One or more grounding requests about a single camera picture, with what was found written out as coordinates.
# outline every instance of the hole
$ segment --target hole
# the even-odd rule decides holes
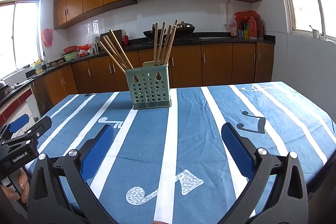
[[[159,72],[157,72],[156,73],[156,76],[155,76],[155,79],[157,80],[157,81],[159,81],[159,80],[161,80],[161,75],[160,75],[160,73]]]

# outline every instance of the kitchen utensil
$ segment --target kitchen utensil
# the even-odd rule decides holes
[[[67,47],[63,50],[66,54],[77,51],[77,46]]]

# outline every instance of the music note print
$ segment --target music note print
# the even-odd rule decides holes
[[[256,117],[253,115],[249,115],[247,111],[243,111],[242,114],[248,117],[259,118],[258,125],[257,125],[258,131],[244,128],[244,125],[242,123],[237,124],[238,129],[248,131],[248,132],[253,132],[253,133],[265,134],[265,123],[266,123],[265,117]]]

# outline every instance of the bottle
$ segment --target bottle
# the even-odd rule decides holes
[[[125,46],[128,46],[128,35],[126,35],[126,32],[124,32],[123,42]]]

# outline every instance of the blue striped tablecloth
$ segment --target blue striped tablecloth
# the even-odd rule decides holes
[[[47,113],[52,127],[39,139],[38,151],[65,155],[112,125],[114,142],[88,184],[119,224],[217,223],[247,183],[221,140],[225,122],[257,148],[283,156],[295,151],[307,183],[335,152],[328,114],[282,82],[170,94],[172,107],[148,110],[132,109],[129,92],[70,95]],[[266,118],[265,134],[258,133],[260,117]],[[30,173],[34,166],[26,165]],[[272,176],[254,213],[262,210],[273,181]]]

